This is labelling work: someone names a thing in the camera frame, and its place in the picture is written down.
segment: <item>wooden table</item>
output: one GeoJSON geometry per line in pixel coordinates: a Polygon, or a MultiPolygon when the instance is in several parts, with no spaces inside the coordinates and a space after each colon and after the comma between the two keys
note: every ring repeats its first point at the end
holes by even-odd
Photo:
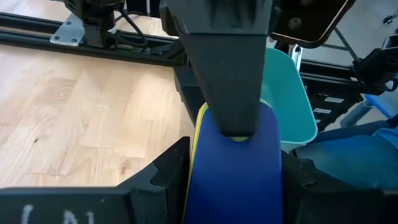
{"type": "MultiPolygon", "coordinates": [[[[0,11],[70,14],[49,0],[0,11]]],[[[165,35],[158,19],[133,19],[165,35]]],[[[117,185],[192,134],[171,68],[0,45],[0,187],[117,185]]]]}

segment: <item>metal bracket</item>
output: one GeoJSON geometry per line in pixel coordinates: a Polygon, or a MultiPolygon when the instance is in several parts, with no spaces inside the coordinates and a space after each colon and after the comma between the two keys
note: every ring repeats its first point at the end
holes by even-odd
{"type": "Polygon", "coordinates": [[[77,47],[84,36],[85,29],[82,21],[72,13],[54,33],[50,42],[58,45],[77,47]]]}
{"type": "Polygon", "coordinates": [[[297,71],[300,71],[302,55],[303,55],[302,47],[300,47],[297,44],[289,46],[289,57],[291,57],[293,59],[293,62],[297,68],[297,71]]]}

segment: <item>blue object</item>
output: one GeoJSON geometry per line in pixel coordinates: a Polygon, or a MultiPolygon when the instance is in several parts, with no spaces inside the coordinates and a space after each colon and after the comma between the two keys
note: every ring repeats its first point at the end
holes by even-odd
{"type": "Polygon", "coordinates": [[[282,223],[281,152],[277,120],[260,104],[254,136],[220,134],[210,110],[198,114],[185,224],[282,223]]]}
{"type": "Polygon", "coordinates": [[[398,189],[398,127],[387,121],[320,133],[296,155],[353,186],[398,189]]]}
{"type": "Polygon", "coordinates": [[[384,92],[380,96],[365,95],[365,99],[387,118],[398,114],[398,91],[384,92]]]}
{"type": "Polygon", "coordinates": [[[353,136],[296,149],[297,157],[337,179],[364,189],[398,188],[398,150],[380,136],[353,136]]]}
{"type": "Polygon", "coordinates": [[[300,74],[279,50],[267,48],[261,98],[277,116],[282,143],[305,144],[315,138],[317,124],[300,74]]]}
{"type": "Polygon", "coordinates": [[[354,126],[373,106],[389,119],[398,114],[398,89],[392,92],[385,91],[379,96],[367,94],[365,99],[340,121],[342,128],[354,126]]]}

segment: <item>teal plastic container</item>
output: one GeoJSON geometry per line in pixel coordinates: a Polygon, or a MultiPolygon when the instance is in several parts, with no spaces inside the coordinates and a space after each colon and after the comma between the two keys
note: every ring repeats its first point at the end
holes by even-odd
{"type": "Polygon", "coordinates": [[[261,98],[277,116],[284,151],[315,138],[318,128],[300,74],[293,60],[279,50],[266,50],[261,98]]]}

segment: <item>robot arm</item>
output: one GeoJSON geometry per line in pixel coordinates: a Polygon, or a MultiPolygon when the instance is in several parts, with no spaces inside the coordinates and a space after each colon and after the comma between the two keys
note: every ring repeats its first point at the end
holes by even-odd
{"type": "Polygon", "coordinates": [[[163,0],[160,15],[164,30],[180,37],[221,132],[252,136],[258,122],[267,36],[318,47],[353,3],[163,0]]]}

